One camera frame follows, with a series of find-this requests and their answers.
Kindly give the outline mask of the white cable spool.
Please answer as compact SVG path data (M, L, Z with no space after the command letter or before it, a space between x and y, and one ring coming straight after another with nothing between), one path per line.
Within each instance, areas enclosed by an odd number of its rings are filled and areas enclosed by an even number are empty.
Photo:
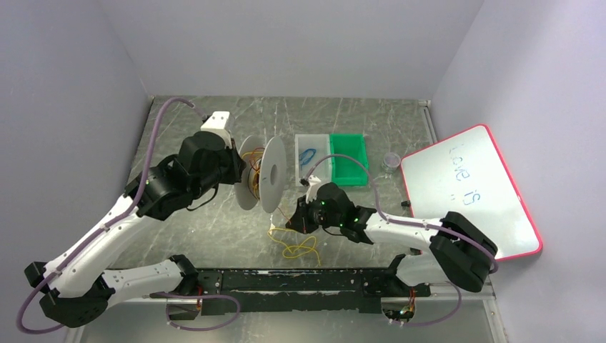
M246 162L242 181L234 185L238 205L243 210L260 204L266 213L274 212L284 193L287 159L284 143L274 136L268 142L259 136L248 136L240 148Z

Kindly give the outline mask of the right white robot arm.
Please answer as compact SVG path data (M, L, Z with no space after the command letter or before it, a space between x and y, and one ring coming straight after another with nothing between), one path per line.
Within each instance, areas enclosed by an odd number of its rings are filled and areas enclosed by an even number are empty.
M394 274L409 287L451 282L480 292L497 268L497 245L459 212L438 219L388 215L354 204L332 182L314 185L298 198L286 226L302 234L335 227L354 243L401 244L405 252L394 258Z

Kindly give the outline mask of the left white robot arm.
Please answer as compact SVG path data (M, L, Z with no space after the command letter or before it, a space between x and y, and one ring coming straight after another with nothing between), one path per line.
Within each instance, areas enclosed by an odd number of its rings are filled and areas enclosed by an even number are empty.
M230 133L199 131L177 154L148 166L133 179L109 213L73 247L50 262L32 262L25 275L45 316L57 327L80 327L106 309L150 294L202 295L199 273L182 254L147 267L111 270L109 265L141 233L220 184L240 181L245 164Z

